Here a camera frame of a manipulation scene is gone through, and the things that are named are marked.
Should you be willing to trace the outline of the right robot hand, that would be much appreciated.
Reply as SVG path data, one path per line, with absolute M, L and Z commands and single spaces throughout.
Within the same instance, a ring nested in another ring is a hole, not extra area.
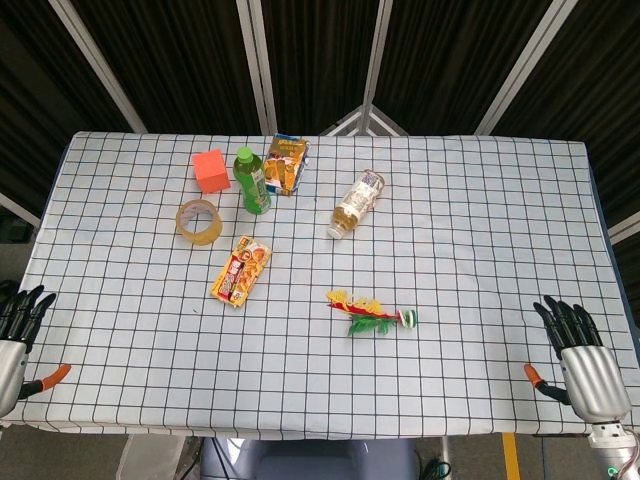
M 541 394 L 570 406 L 587 424 L 620 422 L 632 405 L 620 368 L 584 307 L 569 305 L 549 295 L 533 307 L 543 321 L 550 344 L 560 361 L 564 386 L 551 385 L 531 364 L 525 374 Z

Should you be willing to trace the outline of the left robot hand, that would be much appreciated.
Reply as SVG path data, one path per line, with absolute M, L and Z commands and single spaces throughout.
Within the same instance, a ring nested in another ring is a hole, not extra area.
M 71 370 L 70 365 L 62 364 L 42 379 L 29 382 L 24 379 L 42 320 L 56 299 L 55 293 L 40 299 L 43 292 L 43 285 L 19 290 L 16 282 L 0 282 L 0 418 L 8 415 L 20 400 L 59 384 Z

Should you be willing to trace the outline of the red yellow green toy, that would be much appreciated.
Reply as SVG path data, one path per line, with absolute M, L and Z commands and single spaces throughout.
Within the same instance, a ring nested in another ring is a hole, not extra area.
M 386 335 L 393 327 L 414 329 L 418 323 L 415 310 L 399 309 L 395 313 L 386 312 L 375 298 L 355 297 L 346 290 L 332 290 L 326 294 L 329 306 L 345 313 L 350 319 L 347 335 L 377 332 Z

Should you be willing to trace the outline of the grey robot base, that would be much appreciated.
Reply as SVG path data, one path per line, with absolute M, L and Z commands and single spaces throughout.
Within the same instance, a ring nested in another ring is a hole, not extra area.
M 207 438 L 201 480 L 416 480 L 415 442 Z

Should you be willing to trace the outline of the clear packing tape roll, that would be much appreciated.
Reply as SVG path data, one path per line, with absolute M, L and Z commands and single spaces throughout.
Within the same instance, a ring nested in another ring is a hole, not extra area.
M 207 200 L 196 199 L 181 205 L 175 221 L 176 232 L 195 246 L 211 245 L 222 233 L 220 215 Z

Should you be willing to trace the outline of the yellow curry box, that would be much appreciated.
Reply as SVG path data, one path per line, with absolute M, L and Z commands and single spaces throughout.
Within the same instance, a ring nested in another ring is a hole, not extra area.
M 266 268 L 270 247 L 252 237 L 242 236 L 211 288 L 211 295 L 234 308 L 242 306 Z

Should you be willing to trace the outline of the orange foam cube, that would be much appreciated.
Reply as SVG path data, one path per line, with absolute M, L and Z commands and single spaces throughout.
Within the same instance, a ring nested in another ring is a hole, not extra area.
M 192 157 L 196 182 L 203 194 L 213 194 L 230 187 L 225 159 L 219 149 Z

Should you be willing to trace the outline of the checkered tablecloth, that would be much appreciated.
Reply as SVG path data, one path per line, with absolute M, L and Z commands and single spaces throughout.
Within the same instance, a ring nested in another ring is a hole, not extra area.
M 507 137 L 313 137 L 292 196 L 250 214 L 211 197 L 211 245 L 176 232 L 192 157 L 267 137 L 80 132 L 66 148 L 24 288 L 56 294 L 26 368 L 69 364 L 13 424 L 72 433 L 267 439 L 583 433 L 536 392 L 562 371 L 533 304 L 580 304 L 614 353 L 640 430 L 640 366 L 583 144 Z M 367 169 L 385 186 L 342 239 L 333 211 Z M 211 288 L 242 236 L 272 250 L 246 302 Z M 414 329 L 347 335 L 326 294 L 415 310 Z

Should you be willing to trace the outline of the amber tea bottle white cap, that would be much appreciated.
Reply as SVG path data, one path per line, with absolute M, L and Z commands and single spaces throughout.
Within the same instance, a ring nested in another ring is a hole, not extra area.
M 327 229 L 329 237 L 342 239 L 354 231 L 373 208 L 384 186 L 385 180 L 380 174 L 365 170 L 336 205 Z

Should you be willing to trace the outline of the green tea bottle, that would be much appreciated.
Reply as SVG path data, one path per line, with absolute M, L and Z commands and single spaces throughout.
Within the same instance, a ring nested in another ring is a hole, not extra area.
M 266 187 L 262 159 L 248 146 L 240 147 L 233 171 L 241 185 L 246 210 L 254 215 L 264 214 L 271 206 L 271 199 Z

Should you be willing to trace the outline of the blue and orange snack box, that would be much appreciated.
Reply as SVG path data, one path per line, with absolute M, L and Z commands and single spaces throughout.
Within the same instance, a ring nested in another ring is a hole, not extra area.
M 297 192 L 309 146 L 301 137 L 280 133 L 273 136 L 264 158 L 265 183 L 270 193 L 291 196 Z

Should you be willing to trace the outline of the white folding screen frame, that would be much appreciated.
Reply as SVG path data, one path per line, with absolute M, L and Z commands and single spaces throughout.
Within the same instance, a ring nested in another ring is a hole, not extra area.
M 574 139 L 640 240 L 640 0 L 0 0 L 0 205 L 80 130 Z

